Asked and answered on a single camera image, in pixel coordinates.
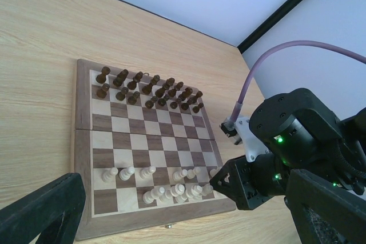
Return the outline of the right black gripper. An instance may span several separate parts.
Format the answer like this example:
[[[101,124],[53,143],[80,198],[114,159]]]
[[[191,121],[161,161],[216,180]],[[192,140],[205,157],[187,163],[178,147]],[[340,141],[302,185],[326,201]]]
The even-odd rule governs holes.
[[[239,210],[253,210],[272,197],[285,195],[290,170],[273,153],[261,154],[254,162],[241,156],[228,160],[209,183]]]

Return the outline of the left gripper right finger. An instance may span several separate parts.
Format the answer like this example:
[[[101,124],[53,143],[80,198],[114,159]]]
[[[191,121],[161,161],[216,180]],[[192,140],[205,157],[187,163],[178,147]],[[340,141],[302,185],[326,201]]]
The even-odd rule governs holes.
[[[286,199],[302,243],[365,243],[362,198],[306,170],[292,170]]]

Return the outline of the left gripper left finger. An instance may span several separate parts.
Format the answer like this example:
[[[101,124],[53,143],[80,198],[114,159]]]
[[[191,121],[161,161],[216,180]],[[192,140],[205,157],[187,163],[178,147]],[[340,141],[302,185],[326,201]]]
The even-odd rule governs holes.
[[[1,209],[1,243],[73,243],[85,201],[81,175],[67,173]]]

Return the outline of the dark chess piece mid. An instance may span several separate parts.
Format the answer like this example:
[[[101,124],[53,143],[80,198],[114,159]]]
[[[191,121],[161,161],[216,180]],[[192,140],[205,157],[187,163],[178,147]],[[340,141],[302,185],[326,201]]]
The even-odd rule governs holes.
[[[178,96],[178,98],[183,102],[188,96],[192,94],[192,92],[193,89],[191,87],[186,87],[185,90]]]

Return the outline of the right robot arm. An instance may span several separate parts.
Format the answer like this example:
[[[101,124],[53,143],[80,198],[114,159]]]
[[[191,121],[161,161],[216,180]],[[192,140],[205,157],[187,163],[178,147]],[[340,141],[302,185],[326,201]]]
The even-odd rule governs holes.
[[[304,169],[332,186],[365,192],[365,111],[339,119],[306,88],[274,95],[250,117],[226,119],[221,130],[245,154],[212,175],[212,188],[253,210],[284,195],[290,173]]]

